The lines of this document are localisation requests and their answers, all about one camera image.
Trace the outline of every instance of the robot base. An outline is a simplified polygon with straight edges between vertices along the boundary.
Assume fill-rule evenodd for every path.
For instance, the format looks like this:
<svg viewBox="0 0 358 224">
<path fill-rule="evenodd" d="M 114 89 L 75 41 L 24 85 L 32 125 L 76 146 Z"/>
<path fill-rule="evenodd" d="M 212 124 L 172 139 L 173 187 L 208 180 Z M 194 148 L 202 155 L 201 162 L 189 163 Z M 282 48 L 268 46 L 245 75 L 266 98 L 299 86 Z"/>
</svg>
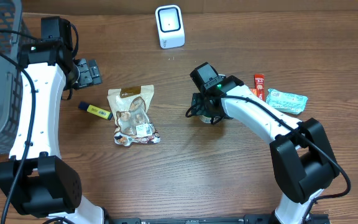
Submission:
<svg viewBox="0 0 358 224">
<path fill-rule="evenodd" d="M 330 224 L 328 215 L 310 215 L 306 224 Z M 140 218 L 113 219 L 112 224 L 281 224 L 275 216 L 245 215 L 244 217 L 222 218 L 164 218 L 141 220 Z"/>
</svg>

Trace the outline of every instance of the marker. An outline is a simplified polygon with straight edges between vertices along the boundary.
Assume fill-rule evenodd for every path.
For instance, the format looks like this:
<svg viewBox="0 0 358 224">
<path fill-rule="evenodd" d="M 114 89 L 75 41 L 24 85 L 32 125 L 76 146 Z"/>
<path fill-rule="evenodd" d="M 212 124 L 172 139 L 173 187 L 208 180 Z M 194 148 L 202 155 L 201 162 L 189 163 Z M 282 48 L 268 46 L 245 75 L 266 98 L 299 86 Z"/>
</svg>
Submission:
<svg viewBox="0 0 358 224">
<path fill-rule="evenodd" d="M 108 112 L 108 111 L 105 111 L 104 109 L 90 105 L 89 103 L 85 103 L 84 101 L 81 101 L 80 105 L 78 105 L 78 109 L 85 110 L 91 114 L 95 114 L 96 116 L 99 116 L 104 119 L 111 120 L 111 118 L 112 118 L 111 112 Z"/>
</svg>

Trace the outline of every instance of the wood grain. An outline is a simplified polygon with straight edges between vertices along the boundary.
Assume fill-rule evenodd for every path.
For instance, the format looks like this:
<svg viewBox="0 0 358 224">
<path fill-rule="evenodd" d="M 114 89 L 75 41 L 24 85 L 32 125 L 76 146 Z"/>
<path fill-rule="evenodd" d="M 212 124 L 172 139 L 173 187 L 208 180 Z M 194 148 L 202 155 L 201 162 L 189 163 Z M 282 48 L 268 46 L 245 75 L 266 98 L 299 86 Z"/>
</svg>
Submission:
<svg viewBox="0 0 358 224">
<path fill-rule="evenodd" d="M 60 151 L 84 195 L 113 217 L 243 216 L 278 205 L 268 145 L 237 121 L 210 126 L 184 116 L 196 91 L 189 74 L 207 61 L 246 85 L 264 73 L 267 88 L 309 97 L 299 118 L 324 125 L 353 186 L 313 211 L 328 213 L 332 223 L 358 223 L 358 11 L 188 14 L 186 44 L 170 50 L 159 47 L 153 15 L 66 19 L 80 33 L 78 56 L 97 60 L 104 83 L 61 103 Z M 25 21 L 39 36 L 40 19 Z M 117 146 L 113 122 L 77 109 L 86 101 L 109 110 L 109 89 L 149 84 L 158 145 Z M 344 188 L 340 177 L 325 194 Z M 0 215 L 4 202 L 0 190 Z M 11 208 L 8 223 L 41 221 Z"/>
<path fill-rule="evenodd" d="M 25 12 L 76 16 L 154 14 L 167 4 L 182 13 L 358 10 L 358 0 L 23 0 Z"/>
</svg>

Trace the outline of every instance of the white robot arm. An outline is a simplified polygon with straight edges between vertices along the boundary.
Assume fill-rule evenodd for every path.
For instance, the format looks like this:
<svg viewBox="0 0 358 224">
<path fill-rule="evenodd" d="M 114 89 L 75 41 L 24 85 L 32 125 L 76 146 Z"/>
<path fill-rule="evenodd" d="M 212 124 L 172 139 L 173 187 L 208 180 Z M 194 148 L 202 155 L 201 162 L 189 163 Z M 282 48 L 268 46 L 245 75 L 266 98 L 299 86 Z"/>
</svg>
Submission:
<svg viewBox="0 0 358 224">
<path fill-rule="evenodd" d="M 0 188 L 21 215 L 64 217 L 66 223 L 108 224 L 111 219 L 101 207 L 82 195 L 80 176 L 61 160 L 58 148 L 58 119 L 63 90 L 101 83 L 94 60 L 74 60 L 70 22 L 59 17 L 42 19 L 42 37 L 24 44 L 19 63 L 23 95 L 19 127 L 9 161 L 0 162 Z M 32 105 L 35 93 L 35 106 Z M 34 112 L 34 122 L 30 114 Z M 31 142 L 26 142 L 32 126 Z M 25 158 L 25 148 L 29 147 Z M 30 176 L 33 171 L 38 176 Z M 7 206 L 1 223 L 5 222 Z"/>
<path fill-rule="evenodd" d="M 242 96 L 248 97 L 271 111 L 274 115 L 282 119 L 293 129 L 298 127 L 298 123 L 301 122 L 297 118 L 292 118 L 286 114 L 283 114 L 276 109 L 272 108 L 266 102 L 256 97 L 248 88 L 248 86 L 237 86 L 227 92 L 230 96 Z M 258 106 L 247 103 L 243 100 L 222 98 L 222 107 L 224 112 L 234 119 L 239 120 L 245 124 L 249 129 L 256 133 L 267 144 L 270 144 L 275 140 L 275 137 L 279 134 L 286 135 L 290 132 L 287 128 L 275 121 L 266 112 L 260 109 Z M 323 189 L 317 190 L 310 196 L 310 199 L 305 203 L 295 203 L 291 201 L 285 194 L 282 195 L 280 205 L 275 210 L 275 216 L 282 224 L 300 224 L 302 217 L 308 208 L 311 199 L 319 196 L 323 192 Z"/>
<path fill-rule="evenodd" d="M 339 175 L 332 163 L 310 144 L 314 142 L 336 163 L 322 125 L 313 118 L 302 123 L 277 111 L 242 81 L 218 75 L 208 63 L 195 68 L 190 77 L 200 93 L 193 94 L 186 116 L 204 115 L 211 118 L 212 124 L 221 118 L 237 119 L 269 144 L 275 178 L 283 191 L 271 222 L 302 223 L 312 200 Z M 300 147 L 309 147 L 309 152 L 299 158 L 296 150 Z"/>
</svg>

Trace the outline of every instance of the snack bag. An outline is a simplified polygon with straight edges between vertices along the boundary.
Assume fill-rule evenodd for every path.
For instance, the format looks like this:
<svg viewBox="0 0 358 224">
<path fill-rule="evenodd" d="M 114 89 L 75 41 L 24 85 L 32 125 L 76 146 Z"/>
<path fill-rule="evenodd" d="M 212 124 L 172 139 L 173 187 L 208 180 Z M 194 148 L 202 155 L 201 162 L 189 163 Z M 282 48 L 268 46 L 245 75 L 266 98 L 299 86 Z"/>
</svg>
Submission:
<svg viewBox="0 0 358 224">
<path fill-rule="evenodd" d="M 130 146 L 133 142 L 157 144 L 160 135 L 146 112 L 154 95 L 154 86 L 134 86 L 109 90 L 107 99 L 118 126 L 114 142 Z"/>
<path fill-rule="evenodd" d="M 265 75 L 264 74 L 255 74 L 255 89 L 256 89 L 256 96 L 259 99 L 265 101 Z"/>
<path fill-rule="evenodd" d="M 266 103 L 281 112 L 300 114 L 308 101 L 307 96 L 284 93 L 275 89 L 268 89 Z"/>
</svg>

